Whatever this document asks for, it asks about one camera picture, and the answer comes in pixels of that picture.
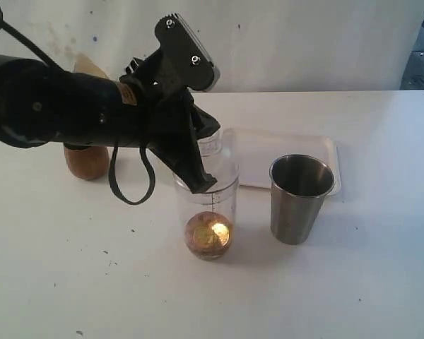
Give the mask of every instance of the table surface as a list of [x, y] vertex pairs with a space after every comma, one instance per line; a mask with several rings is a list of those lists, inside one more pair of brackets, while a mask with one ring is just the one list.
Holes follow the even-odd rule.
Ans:
[[[240, 188], [235, 242], [203, 262], [162, 165], [131, 207], [73, 178], [60, 145], [0, 144], [0, 338], [424, 338], [424, 92], [196, 101], [224, 127], [336, 141], [342, 190], [309, 239], [276, 241], [270, 193]], [[146, 191], [136, 150], [117, 166], [130, 197]]]

